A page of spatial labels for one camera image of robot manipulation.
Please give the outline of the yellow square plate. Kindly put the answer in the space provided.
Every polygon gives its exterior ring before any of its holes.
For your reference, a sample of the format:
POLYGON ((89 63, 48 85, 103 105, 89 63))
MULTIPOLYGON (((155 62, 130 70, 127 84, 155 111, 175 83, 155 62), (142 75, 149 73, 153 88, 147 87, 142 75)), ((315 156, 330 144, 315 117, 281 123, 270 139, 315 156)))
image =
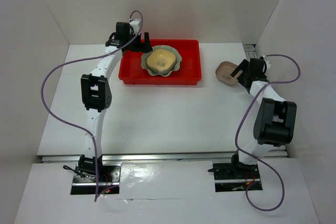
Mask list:
POLYGON ((165 49, 154 50, 147 58, 147 67, 160 74, 167 74, 175 65, 176 56, 165 49))

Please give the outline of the large green scalloped bowl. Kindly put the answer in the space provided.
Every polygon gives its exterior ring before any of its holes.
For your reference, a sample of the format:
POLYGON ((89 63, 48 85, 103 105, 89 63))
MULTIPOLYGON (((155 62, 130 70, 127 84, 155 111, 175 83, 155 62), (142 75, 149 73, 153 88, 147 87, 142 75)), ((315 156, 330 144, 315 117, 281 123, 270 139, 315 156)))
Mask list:
POLYGON ((160 76, 163 76, 163 77, 168 77, 172 72, 179 71, 180 65, 181 65, 181 62, 182 62, 182 56, 180 55, 180 53, 175 48, 173 48, 171 46, 168 46, 168 45, 158 45, 158 46, 154 46, 152 49, 153 50, 151 52, 142 54, 142 56, 141 56, 141 67, 142 67, 142 69, 146 70, 151 76, 160 75, 160 76), (147 60, 148 56, 154 50, 157 50, 157 49, 165 49, 169 52, 174 53, 175 56, 176 56, 176 63, 174 65, 174 67, 167 74, 155 73, 155 72, 151 71, 146 65, 146 60, 147 60))

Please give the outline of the brown square plate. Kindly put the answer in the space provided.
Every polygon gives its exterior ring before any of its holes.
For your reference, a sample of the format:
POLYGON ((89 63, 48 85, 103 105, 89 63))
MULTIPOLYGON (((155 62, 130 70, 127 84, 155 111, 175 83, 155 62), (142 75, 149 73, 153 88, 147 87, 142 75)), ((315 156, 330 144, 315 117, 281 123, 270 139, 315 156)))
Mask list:
POLYGON ((236 77, 232 77, 231 73, 238 67, 238 65, 230 62, 230 61, 223 61, 219 64, 217 69, 215 70, 215 75, 217 80, 220 82, 229 85, 235 86, 238 83, 236 77))

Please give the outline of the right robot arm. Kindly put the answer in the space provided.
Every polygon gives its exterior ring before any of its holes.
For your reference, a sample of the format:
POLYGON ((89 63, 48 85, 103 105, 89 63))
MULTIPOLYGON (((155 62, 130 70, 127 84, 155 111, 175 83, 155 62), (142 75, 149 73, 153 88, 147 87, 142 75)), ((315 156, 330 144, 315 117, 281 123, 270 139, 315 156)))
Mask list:
POLYGON ((263 158, 274 147, 281 147, 292 141, 297 105, 282 98, 266 77, 267 59, 261 57, 244 59, 230 74, 236 78, 253 97, 252 103, 259 104, 253 127, 253 139, 238 148, 231 157, 229 172, 235 178, 257 168, 263 158))

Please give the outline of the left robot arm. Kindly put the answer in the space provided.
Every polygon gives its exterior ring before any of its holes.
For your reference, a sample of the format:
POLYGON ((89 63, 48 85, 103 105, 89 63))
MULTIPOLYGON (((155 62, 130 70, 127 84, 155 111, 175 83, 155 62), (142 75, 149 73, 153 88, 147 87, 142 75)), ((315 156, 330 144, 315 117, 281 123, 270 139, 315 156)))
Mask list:
POLYGON ((79 158, 79 171, 91 181, 103 177, 101 136, 104 116, 112 103, 109 78, 117 63, 126 51, 150 52, 149 34, 144 34, 141 41, 142 21, 131 19, 128 23, 118 22, 116 31, 106 42, 103 57, 97 66, 80 79, 81 98, 86 109, 87 126, 86 144, 79 158))

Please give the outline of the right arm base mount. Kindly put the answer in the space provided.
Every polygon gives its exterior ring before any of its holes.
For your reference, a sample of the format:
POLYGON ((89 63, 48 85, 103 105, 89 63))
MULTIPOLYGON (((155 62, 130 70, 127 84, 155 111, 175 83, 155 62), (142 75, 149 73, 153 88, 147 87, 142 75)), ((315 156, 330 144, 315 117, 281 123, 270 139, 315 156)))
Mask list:
POLYGON ((249 190, 262 190, 262 182, 258 166, 243 169, 233 167, 230 163, 214 163, 208 170, 213 174, 215 192, 236 192, 249 190))

